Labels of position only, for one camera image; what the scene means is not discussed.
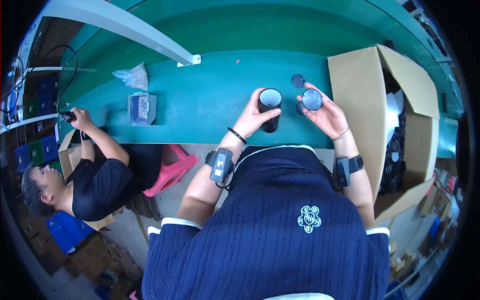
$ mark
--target plastic bag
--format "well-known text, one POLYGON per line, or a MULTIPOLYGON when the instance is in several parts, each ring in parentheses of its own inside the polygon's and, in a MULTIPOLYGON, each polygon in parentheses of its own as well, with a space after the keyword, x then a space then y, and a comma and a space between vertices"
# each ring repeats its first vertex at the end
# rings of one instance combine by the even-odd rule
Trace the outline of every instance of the plastic bag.
POLYGON ((112 74, 120 78, 126 86, 148 90, 147 70, 143 62, 131 70, 118 70, 112 74))

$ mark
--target flower logo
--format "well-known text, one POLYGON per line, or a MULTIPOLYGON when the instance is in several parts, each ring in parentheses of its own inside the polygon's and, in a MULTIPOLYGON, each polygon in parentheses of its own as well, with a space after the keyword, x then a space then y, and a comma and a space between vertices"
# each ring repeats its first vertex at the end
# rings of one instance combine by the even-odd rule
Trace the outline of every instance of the flower logo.
POLYGON ((318 216, 318 209, 317 206, 304 206, 301 208, 301 216, 297 219, 300 226, 303 226, 303 229, 306 233, 312 233, 313 227, 319 227, 322 223, 322 220, 318 216))

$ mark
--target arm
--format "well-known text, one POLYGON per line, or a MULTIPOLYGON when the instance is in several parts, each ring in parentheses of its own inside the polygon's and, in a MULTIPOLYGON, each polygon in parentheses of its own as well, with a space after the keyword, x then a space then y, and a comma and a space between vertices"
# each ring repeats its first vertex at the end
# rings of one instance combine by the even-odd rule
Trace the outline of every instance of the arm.
POLYGON ((93 149, 93 143, 91 140, 82 140, 82 159, 95 161, 95 150, 93 149))
MULTIPOLYGON (((278 116, 280 109, 269 110, 264 113, 258 111, 258 97, 264 88, 254 91, 247 106, 239 119, 233 126, 233 130, 244 139, 250 137, 260 126, 278 116)), ((243 142, 233 133, 228 132, 218 148, 226 148, 233 153, 232 161, 237 162, 240 156, 243 142)), ((183 196, 179 211, 175 217, 189 220, 203 226, 205 221, 213 214, 215 205, 220 198, 223 189, 217 187, 215 182, 210 180, 212 167, 204 165, 197 172, 183 196)))
POLYGON ((128 153, 111 136, 92 123, 87 109, 74 107, 70 111, 77 117, 77 120, 72 122, 73 127, 88 134, 107 159, 114 158, 128 166, 128 153))
MULTIPOLYGON (((304 109, 307 118, 333 140, 345 133, 343 138, 334 141, 335 158, 346 156, 352 158, 359 155, 355 139, 348 128, 347 119, 343 111, 314 85, 305 83, 305 87, 314 88, 319 91, 320 94, 322 94, 323 101, 323 105, 316 111, 307 111, 304 109)), ((301 96, 297 96, 297 100, 301 101, 301 96)), ((334 168, 334 185, 336 185, 335 172, 336 170, 334 168)), ((343 193, 358 209, 365 229, 376 228, 377 225, 373 214, 373 195, 365 168, 350 174, 350 185, 343 188, 343 193)))

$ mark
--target navy blue knit top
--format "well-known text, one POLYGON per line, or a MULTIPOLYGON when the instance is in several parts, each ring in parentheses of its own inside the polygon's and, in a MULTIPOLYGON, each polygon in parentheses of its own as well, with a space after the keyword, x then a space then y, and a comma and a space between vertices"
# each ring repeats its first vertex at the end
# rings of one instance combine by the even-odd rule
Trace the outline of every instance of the navy blue knit top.
POLYGON ((144 299, 383 299, 388 230, 365 231, 314 152, 270 148, 239 162, 225 203, 203 228, 165 218, 150 234, 144 299))

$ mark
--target person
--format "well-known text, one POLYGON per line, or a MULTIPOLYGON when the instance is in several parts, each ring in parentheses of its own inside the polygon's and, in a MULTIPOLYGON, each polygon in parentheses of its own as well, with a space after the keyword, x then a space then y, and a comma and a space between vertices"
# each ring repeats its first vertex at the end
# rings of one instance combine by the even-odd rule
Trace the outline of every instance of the person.
POLYGON ((158 178, 162 144, 118 144, 94 125, 87 109, 74 107, 72 126, 86 133, 105 157, 95 157, 91 140, 82 140, 82 159, 66 179, 57 170, 30 165, 22 178, 29 210, 50 217, 57 210, 83 221, 98 221, 115 212, 158 178))
MULTIPOLYGON (((253 92, 233 127, 243 139, 280 114, 259 113, 262 90, 253 92)), ((307 118, 334 140, 335 157, 358 156, 342 110, 321 94, 323 106, 305 111, 307 118)), ((236 163, 222 207, 214 213, 222 188, 204 165, 176 217, 148 229, 143 298, 383 299, 389 231, 375 223, 365 169, 352 173, 350 185, 337 193, 310 147, 247 147, 241 153, 243 141, 234 132, 227 131, 217 148, 231 151, 236 163)))

